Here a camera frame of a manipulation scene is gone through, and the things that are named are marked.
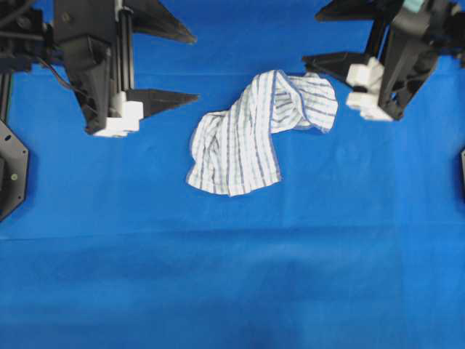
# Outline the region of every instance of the black metal frame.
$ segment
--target black metal frame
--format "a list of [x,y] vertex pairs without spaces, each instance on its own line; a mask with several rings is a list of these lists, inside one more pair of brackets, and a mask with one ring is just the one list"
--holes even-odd
[[[0,1],[0,14],[24,3]],[[108,117],[120,117],[111,107],[119,92],[143,102],[145,118],[197,100],[197,95],[134,89],[133,33],[196,41],[158,0],[55,0],[53,27],[43,22],[42,11],[30,8],[0,28],[0,73],[30,71],[34,63],[64,66],[90,135],[104,129]],[[7,101],[0,103],[7,109]]]
[[306,56],[303,61],[308,71],[327,73],[346,83],[352,64],[367,64],[371,57],[377,58],[384,66],[379,107],[400,120],[408,103],[434,72],[438,57],[463,57],[464,17],[448,0],[425,0],[418,12],[406,8],[404,0],[334,0],[318,12],[316,19],[373,20],[364,53]]

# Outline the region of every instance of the black bracket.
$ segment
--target black bracket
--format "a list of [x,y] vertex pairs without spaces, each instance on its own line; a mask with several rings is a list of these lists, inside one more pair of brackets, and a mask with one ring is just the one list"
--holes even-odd
[[373,21],[364,53],[314,55],[303,61],[308,71],[327,73],[347,83],[352,64],[367,64],[375,57],[384,66],[379,107],[394,120],[403,117],[409,102],[434,72],[440,55],[463,57],[464,13],[448,0],[334,0],[316,18]]
[[0,121],[0,222],[25,200],[28,149]]

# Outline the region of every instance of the striped towel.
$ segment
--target striped towel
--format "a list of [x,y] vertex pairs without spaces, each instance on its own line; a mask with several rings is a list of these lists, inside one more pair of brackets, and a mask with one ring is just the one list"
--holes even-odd
[[187,183],[209,193],[237,196],[281,181],[271,134],[334,124],[333,87],[317,74],[270,71],[254,78],[229,111],[206,114],[191,142],[195,165]]

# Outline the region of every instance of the blue fabric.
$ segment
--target blue fabric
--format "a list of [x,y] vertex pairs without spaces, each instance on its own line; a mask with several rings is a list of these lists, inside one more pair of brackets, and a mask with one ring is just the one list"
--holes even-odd
[[463,348],[458,63],[440,60],[400,123],[342,103],[325,137],[273,136],[285,180],[216,197],[185,183],[202,115],[258,73],[363,49],[370,23],[318,24],[322,0],[164,3],[199,41],[136,36],[137,85],[202,98],[128,139],[86,136],[48,71],[15,77],[31,171],[0,225],[0,348]]

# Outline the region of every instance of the screw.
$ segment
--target screw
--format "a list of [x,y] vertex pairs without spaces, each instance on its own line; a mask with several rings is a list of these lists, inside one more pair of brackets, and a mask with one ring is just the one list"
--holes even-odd
[[20,26],[21,29],[29,30],[31,29],[32,22],[29,18],[21,16],[16,20],[16,23]]
[[61,19],[63,22],[68,24],[71,23],[71,21],[73,20],[73,18],[68,12],[63,12],[63,14],[61,15]]

